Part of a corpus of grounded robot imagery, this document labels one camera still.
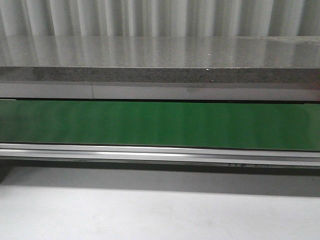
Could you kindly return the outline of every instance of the gray stone countertop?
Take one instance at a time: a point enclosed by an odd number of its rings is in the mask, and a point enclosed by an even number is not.
[[[320,36],[2,36],[0,81],[319,83]]]

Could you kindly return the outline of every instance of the green belt surface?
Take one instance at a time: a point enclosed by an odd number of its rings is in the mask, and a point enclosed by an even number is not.
[[[0,100],[0,142],[320,151],[320,104]]]

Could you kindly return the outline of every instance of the metal frame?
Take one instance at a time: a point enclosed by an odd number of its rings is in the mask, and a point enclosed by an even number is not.
[[[320,101],[312,83],[107,83],[0,81],[2,99]]]
[[[320,167],[319,151],[0,143],[0,160]]]

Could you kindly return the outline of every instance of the gray floor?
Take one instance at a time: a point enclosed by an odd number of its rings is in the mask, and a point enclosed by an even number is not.
[[[320,176],[15,167],[3,239],[320,239]]]

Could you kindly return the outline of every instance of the aluminum rail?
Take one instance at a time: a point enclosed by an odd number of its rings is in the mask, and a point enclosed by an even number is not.
[[[0,143],[0,160],[320,167],[320,152],[155,146]]]

